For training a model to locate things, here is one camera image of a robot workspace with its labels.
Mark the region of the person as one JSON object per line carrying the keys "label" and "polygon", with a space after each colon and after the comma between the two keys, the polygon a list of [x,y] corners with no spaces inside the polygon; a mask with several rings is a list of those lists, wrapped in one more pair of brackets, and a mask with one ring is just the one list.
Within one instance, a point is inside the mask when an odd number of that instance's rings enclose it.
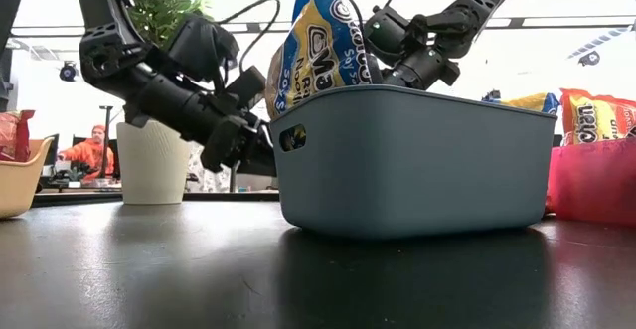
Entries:
{"label": "person", "polygon": [[86,164],[92,170],[92,173],[85,175],[83,180],[86,182],[91,181],[99,177],[103,166],[104,140],[105,126],[95,125],[90,138],[61,151],[58,154],[58,159],[61,161],[78,161]]}

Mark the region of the green leafy plant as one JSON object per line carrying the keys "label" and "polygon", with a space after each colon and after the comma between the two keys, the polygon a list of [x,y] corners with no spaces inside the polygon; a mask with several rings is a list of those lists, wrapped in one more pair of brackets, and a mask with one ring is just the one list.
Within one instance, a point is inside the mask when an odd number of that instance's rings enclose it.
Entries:
{"label": "green leafy plant", "polygon": [[145,41],[164,47],[188,15],[212,19],[206,8],[205,0],[132,0],[128,15]]}

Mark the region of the red beef ramen packet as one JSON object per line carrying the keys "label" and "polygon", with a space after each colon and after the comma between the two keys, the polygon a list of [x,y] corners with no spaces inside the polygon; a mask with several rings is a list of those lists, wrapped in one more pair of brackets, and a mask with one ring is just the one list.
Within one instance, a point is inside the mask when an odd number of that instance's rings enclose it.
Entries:
{"label": "red beef ramen packet", "polygon": [[0,112],[0,161],[29,160],[29,120],[34,115],[34,110]]}

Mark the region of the blue grey plastic bin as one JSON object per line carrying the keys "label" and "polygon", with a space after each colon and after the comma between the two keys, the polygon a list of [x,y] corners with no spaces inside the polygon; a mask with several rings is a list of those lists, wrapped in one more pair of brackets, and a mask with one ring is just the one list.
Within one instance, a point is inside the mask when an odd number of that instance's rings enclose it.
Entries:
{"label": "blue grey plastic bin", "polygon": [[388,85],[331,89],[270,125],[284,219],[384,240],[526,227],[556,117]]}

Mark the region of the white speckled cloth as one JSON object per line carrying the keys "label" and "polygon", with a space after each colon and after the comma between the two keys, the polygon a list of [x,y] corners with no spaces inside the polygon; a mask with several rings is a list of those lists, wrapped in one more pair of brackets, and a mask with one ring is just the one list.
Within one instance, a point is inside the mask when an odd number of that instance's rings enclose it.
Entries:
{"label": "white speckled cloth", "polygon": [[230,190],[231,172],[214,173],[205,169],[188,174],[185,190],[190,193],[227,193]]}

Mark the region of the yellow plastic bin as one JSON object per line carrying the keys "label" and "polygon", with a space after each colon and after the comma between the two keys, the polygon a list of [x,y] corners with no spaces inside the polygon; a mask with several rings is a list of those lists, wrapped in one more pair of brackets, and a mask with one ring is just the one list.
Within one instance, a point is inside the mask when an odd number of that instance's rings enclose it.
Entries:
{"label": "yellow plastic bin", "polygon": [[26,162],[0,161],[0,220],[20,216],[33,203],[44,162],[54,137],[29,141]]}

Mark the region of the red plastic bin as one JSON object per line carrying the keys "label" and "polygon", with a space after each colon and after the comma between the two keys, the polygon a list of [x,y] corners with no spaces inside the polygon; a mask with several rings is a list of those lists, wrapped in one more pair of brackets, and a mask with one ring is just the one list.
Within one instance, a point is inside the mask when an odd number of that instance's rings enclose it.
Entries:
{"label": "red plastic bin", "polygon": [[553,148],[546,212],[636,228],[636,138]]}

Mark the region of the blue soy sauce ramen packet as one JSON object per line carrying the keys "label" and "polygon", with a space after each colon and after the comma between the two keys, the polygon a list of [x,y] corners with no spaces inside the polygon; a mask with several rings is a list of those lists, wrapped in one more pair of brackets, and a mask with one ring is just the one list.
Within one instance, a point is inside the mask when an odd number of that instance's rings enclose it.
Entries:
{"label": "blue soy sauce ramen packet", "polygon": [[353,0],[295,0],[291,27],[268,69],[267,113],[275,120],[319,92],[380,78]]}
{"label": "blue soy sauce ramen packet", "polygon": [[552,115],[557,115],[558,109],[560,108],[560,102],[551,92],[540,92],[518,98],[502,99],[501,94],[497,90],[492,90],[483,96],[481,100],[532,111],[540,111]]}

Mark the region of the orange chicken ramen packet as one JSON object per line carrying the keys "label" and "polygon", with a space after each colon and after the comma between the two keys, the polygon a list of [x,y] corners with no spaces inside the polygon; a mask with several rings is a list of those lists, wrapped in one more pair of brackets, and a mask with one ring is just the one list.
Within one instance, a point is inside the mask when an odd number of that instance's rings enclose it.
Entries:
{"label": "orange chicken ramen packet", "polygon": [[636,137],[636,101],[562,88],[564,145]]}

